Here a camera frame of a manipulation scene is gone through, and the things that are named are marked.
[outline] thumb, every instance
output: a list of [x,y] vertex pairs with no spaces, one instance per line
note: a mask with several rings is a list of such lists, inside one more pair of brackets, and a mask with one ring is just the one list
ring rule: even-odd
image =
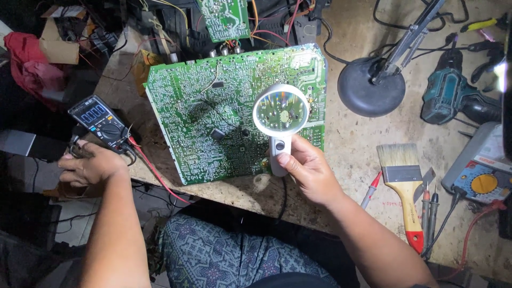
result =
[[279,165],[283,167],[288,173],[299,181],[305,181],[308,178],[306,168],[288,153],[281,153],[277,156]]
[[102,147],[100,147],[100,146],[98,146],[98,145],[96,145],[94,143],[91,143],[91,142],[85,141],[85,140],[78,140],[76,143],[80,146],[80,148],[82,148],[85,151],[93,154],[94,156],[96,156],[96,154],[99,151],[104,149],[104,148],[102,148]]

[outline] printed circuit board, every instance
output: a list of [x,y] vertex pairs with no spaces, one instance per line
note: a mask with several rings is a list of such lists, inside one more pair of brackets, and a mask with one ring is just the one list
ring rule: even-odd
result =
[[299,132],[324,148],[327,62],[316,44],[151,67],[146,93],[184,185],[270,172],[255,99],[276,83],[299,88],[310,114]]
[[249,38],[246,0],[196,0],[213,42]]

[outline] black lamp base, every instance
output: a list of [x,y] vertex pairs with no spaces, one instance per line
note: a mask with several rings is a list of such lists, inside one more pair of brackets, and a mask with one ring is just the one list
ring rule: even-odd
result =
[[379,85],[371,83],[370,71],[374,63],[347,65],[338,78],[338,94],[343,104],[358,115],[372,118],[391,113],[406,94],[406,82],[401,73],[384,77]]

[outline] lap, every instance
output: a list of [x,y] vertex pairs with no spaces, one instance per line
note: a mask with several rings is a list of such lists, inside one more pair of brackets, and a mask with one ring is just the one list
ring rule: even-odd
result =
[[177,214],[160,236],[172,287],[247,287],[284,272],[334,279],[297,248],[272,237],[229,233],[213,224]]

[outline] workbench surface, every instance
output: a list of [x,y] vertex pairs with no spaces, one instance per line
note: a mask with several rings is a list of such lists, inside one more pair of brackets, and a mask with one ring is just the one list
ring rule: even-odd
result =
[[[324,10],[325,19],[334,29],[333,39],[328,45],[331,53],[353,60],[368,55],[382,44],[398,40],[402,31],[385,28],[372,19],[374,3],[333,1],[331,7]],[[478,20],[502,15],[504,10],[500,9],[505,8],[506,1],[475,0],[468,6],[470,19]],[[391,1],[382,1],[377,11],[379,18],[387,22],[408,25],[416,19],[424,5],[420,1],[402,2],[400,9],[397,8],[398,6],[391,4]],[[453,12],[456,18],[463,17],[458,1],[448,1],[441,9],[441,12],[445,11]],[[461,26],[451,24],[448,20],[446,28],[442,31],[427,35],[422,47],[442,46],[444,38],[449,33],[458,31]],[[322,28],[322,35],[317,38],[317,42],[322,44],[326,38],[327,31]],[[133,53],[141,39],[140,35],[132,30],[129,44],[111,57],[104,76],[123,78],[130,69]],[[469,32],[460,35],[458,46],[479,41],[482,39],[476,32]],[[469,78],[471,72],[487,58],[485,52],[463,53],[463,72]],[[405,99],[398,109],[380,118],[358,116],[342,104],[337,93],[337,79],[344,65],[326,56],[329,65],[325,157],[345,193],[357,202],[362,201],[369,184],[380,171],[375,149],[377,145],[416,143],[422,172],[433,167],[438,175],[435,179],[440,195],[437,228],[441,225],[451,202],[451,195],[440,185],[441,178],[468,141],[466,136],[457,131],[474,131],[474,128],[454,120],[446,125],[436,126],[424,122],[419,117],[423,103],[421,96],[440,54],[441,52],[435,52],[423,56],[404,69],[403,75],[407,86]],[[484,75],[477,86],[481,89],[488,85],[491,79],[490,75]],[[171,188],[277,217],[284,197],[283,184],[279,178],[268,174],[182,186],[151,105],[147,99],[138,96],[131,73],[122,81],[103,77],[95,92],[112,108],[120,109],[128,121],[133,123],[133,129],[143,138],[140,143],[143,151]],[[130,171],[135,179],[159,184],[142,160],[131,166]],[[332,232],[326,215],[306,201],[290,178],[288,184],[288,205],[283,219],[309,228]],[[430,185],[431,192],[434,186],[435,183]],[[453,267],[459,263],[464,235],[474,218],[474,214],[466,206],[467,203],[463,200],[455,209],[434,247],[431,261]],[[420,212],[421,200],[416,205]],[[398,195],[381,182],[367,211],[405,240],[400,206]],[[473,228],[468,246],[467,265],[477,274],[512,282],[512,241],[498,237],[496,213],[483,217]]]

